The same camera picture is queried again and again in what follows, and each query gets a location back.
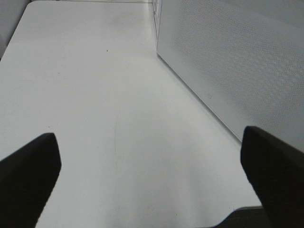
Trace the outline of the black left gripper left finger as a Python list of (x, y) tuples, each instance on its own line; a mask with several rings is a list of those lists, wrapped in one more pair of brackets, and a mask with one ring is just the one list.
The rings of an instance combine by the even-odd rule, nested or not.
[(34, 228), (61, 170), (54, 133), (44, 133), (0, 162), (0, 226)]

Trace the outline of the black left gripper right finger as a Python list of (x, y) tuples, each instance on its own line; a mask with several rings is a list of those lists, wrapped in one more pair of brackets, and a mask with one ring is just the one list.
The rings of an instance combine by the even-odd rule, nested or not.
[(240, 162), (274, 228), (304, 226), (304, 153), (256, 126), (244, 129)]

